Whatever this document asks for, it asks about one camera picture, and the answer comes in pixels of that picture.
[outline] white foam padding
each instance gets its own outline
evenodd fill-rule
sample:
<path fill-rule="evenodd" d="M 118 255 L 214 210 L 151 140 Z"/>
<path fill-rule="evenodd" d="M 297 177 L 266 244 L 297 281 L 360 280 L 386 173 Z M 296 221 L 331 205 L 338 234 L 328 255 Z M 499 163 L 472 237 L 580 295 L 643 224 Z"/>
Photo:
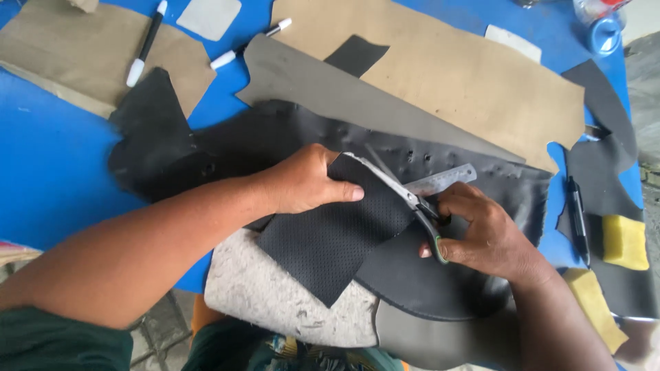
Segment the white foam padding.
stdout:
<path fill-rule="evenodd" d="M 378 298 L 352 281 L 330 309 L 240 229 L 213 250 L 204 300 L 211 309 L 306 343 L 333 347 L 377 344 Z"/>
<path fill-rule="evenodd" d="M 191 0 L 176 24 L 205 39 L 218 41 L 240 10 L 238 0 Z"/>

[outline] scissor handle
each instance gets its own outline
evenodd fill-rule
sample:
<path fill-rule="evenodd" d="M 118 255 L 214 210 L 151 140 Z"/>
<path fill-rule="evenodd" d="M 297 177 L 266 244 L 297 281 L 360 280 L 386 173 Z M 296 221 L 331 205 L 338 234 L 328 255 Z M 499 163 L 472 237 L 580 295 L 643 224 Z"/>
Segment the scissor handle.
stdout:
<path fill-rule="evenodd" d="M 438 246 L 438 242 L 440 241 L 440 233 L 438 232 L 438 229 L 436 229 L 433 223 L 431 223 L 431 220 L 426 217 L 422 210 L 417 209 L 414 212 L 414 215 L 415 219 L 422 223 L 422 226 L 426 231 L 426 235 L 428 237 L 428 246 L 431 249 L 431 254 L 433 257 L 442 264 L 449 263 L 444 257 L 442 257 L 442 254 L 440 253 L 440 247 Z"/>

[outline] blue tabletop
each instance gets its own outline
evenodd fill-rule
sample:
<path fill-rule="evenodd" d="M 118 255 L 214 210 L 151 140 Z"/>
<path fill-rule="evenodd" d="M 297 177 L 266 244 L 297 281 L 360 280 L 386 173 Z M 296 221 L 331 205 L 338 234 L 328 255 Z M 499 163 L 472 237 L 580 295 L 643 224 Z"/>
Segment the blue tabletop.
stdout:
<path fill-rule="evenodd" d="M 23 0 L 0 2 L 0 26 L 20 10 Z M 109 0 L 151 15 L 160 0 Z M 189 0 L 169 0 L 163 22 L 176 26 L 176 19 Z M 401 4 L 436 17 L 454 27 L 483 35 L 489 24 L 505 28 L 541 47 L 541 63 L 561 73 L 591 58 L 585 30 L 574 15 L 570 0 L 540 3 L 522 9 L 512 0 L 401 0 Z M 211 59 L 239 46 L 269 25 L 270 0 L 244 0 L 241 11 L 218 42 L 203 42 Z M 622 48 L 604 58 L 595 58 L 612 83 L 630 115 L 626 70 Z M 218 75 L 188 120 L 193 129 L 229 118 L 247 106 L 234 93 L 247 85 L 245 63 L 238 59 Z M 585 120 L 592 123 L 589 112 Z M 110 149 L 119 141 L 112 126 L 94 114 L 77 108 L 0 69 L 0 240 L 52 248 L 66 236 L 101 220 L 145 204 L 120 191 L 106 170 Z M 555 230 L 564 207 L 566 166 L 562 148 L 548 144 L 559 166 L 550 183 L 548 213 L 539 249 L 557 267 L 584 266 L 569 241 Z M 637 164 L 619 179 L 640 208 L 642 186 Z M 202 292 L 211 253 L 197 262 L 176 287 Z"/>

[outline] sleeve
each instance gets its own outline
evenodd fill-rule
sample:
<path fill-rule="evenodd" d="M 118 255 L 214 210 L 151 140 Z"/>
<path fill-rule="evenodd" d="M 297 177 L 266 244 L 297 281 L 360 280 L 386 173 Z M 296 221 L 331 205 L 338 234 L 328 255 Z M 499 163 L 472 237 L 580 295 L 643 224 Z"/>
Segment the sleeve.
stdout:
<path fill-rule="evenodd" d="M 126 330 L 71 320 L 29 307 L 0 312 L 2 370 L 128 370 Z"/>

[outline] sponge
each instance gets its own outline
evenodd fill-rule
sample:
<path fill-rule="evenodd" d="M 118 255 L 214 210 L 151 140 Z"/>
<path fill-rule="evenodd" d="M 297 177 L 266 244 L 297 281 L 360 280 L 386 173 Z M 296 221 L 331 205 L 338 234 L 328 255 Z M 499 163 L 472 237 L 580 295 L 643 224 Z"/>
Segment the sponge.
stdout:
<path fill-rule="evenodd" d="M 582 312 L 603 338 L 610 353 L 614 354 L 621 344 L 628 340 L 628 336 L 614 322 L 596 274 L 587 269 L 569 268 L 563 278 L 582 308 Z"/>
<path fill-rule="evenodd" d="M 636 271 L 649 269 L 644 223 L 622 217 L 603 217 L 603 261 Z"/>

